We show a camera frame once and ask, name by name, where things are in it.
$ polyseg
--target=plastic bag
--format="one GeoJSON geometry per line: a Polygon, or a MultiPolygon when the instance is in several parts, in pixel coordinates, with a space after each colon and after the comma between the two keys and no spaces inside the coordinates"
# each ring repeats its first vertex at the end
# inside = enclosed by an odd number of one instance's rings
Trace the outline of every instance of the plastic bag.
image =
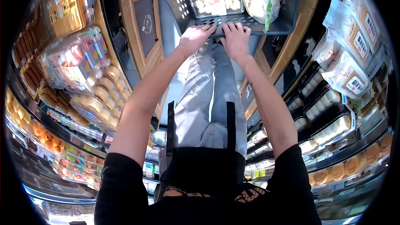
{"type": "Polygon", "coordinates": [[[274,22],[279,14],[279,0],[243,0],[247,13],[257,22],[265,24],[264,33],[270,27],[270,23],[274,22]]]}

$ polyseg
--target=white packaged bread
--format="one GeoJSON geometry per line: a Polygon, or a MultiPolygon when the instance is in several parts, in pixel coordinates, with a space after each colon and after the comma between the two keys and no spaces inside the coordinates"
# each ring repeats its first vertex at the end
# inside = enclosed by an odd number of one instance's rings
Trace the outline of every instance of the white packaged bread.
{"type": "Polygon", "coordinates": [[[364,71],[345,49],[333,59],[322,77],[332,89],[352,99],[359,98],[370,88],[364,71]]]}
{"type": "Polygon", "coordinates": [[[73,95],[70,103],[71,106],[90,123],[93,123],[106,131],[116,131],[118,119],[97,97],[73,95]]]}

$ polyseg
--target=sticker label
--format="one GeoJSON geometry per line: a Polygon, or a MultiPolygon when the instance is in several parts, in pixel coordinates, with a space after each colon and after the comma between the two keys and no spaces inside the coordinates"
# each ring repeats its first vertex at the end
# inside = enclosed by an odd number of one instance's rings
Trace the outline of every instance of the sticker label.
{"type": "Polygon", "coordinates": [[[368,14],[368,12],[365,15],[364,24],[367,27],[367,30],[368,30],[368,33],[370,34],[370,38],[371,38],[372,42],[374,42],[375,38],[376,38],[376,31],[375,31],[374,24],[372,23],[372,19],[370,18],[370,15],[368,14]]]}
{"type": "Polygon", "coordinates": [[[360,31],[357,32],[357,35],[356,35],[356,38],[354,38],[353,44],[356,47],[358,53],[364,59],[365,55],[367,54],[368,49],[367,49],[364,38],[362,37],[360,31]]]}
{"type": "Polygon", "coordinates": [[[364,84],[357,76],[353,76],[346,84],[346,87],[354,92],[354,94],[359,95],[364,89],[364,84]]]}

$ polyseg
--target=floor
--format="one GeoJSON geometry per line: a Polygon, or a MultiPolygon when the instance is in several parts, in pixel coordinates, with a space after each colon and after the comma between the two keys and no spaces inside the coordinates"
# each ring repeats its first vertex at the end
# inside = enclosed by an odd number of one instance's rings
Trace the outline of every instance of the floor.
{"type": "MultiPolygon", "coordinates": [[[[172,22],[174,22],[174,16],[170,11],[168,5],[163,0],[159,0],[159,8],[160,8],[160,16],[163,16],[162,18],[160,18],[160,22],[161,22],[161,35],[163,39],[162,41],[164,48],[164,57],[166,58],[175,49],[175,47],[177,47],[177,45],[179,44],[180,37],[176,30],[177,27],[171,24],[172,22]]],[[[249,40],[250,54],[254,54],[254,52],[256,51],[259,40],[260,40],[259,36],[250,36],[249,40]]],[[[232,61],[232,65],[235,71],[236,85],[239,88],[244,79],[244,73],[234,61],[232,61]]],[[[188,67],[189,64],[188,61],[186,60],[182,64],[182,66],[178,69],[178,71],[175,73],[170,83],[166,104],[164,105],[163,114],[161,116],[161,121],[160,121],[161,124],[167,124],[167,106],[168,106],[167,103],[175,101],[176,104],[176,102],[178,101],[180,92],[182,91],[183,84],[185,83],[187,77],[188,67]]]]}

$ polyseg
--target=shopping basket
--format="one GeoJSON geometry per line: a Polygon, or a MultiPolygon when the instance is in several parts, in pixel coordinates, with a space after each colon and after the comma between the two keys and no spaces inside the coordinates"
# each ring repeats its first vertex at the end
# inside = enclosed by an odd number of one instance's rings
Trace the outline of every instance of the shopping basket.
{"type": "MultiPolygon", "coordinates": [[[[245,11],[241,14],[216,16],[198,19],[194,16],[189,0],[165,0],[174,14],[177,31],[181,35],[192,25],[216,25],[217,30],[210,38],[224,37],[221,24],[241,22],[251,28],[251,35],[265,35],[264,25],[255,21],[245,11]]],[[[288,35],[294,31],[300,0],[280,0],[281,8],[278,18],[270,24],[267,35],[288,35]]]]}

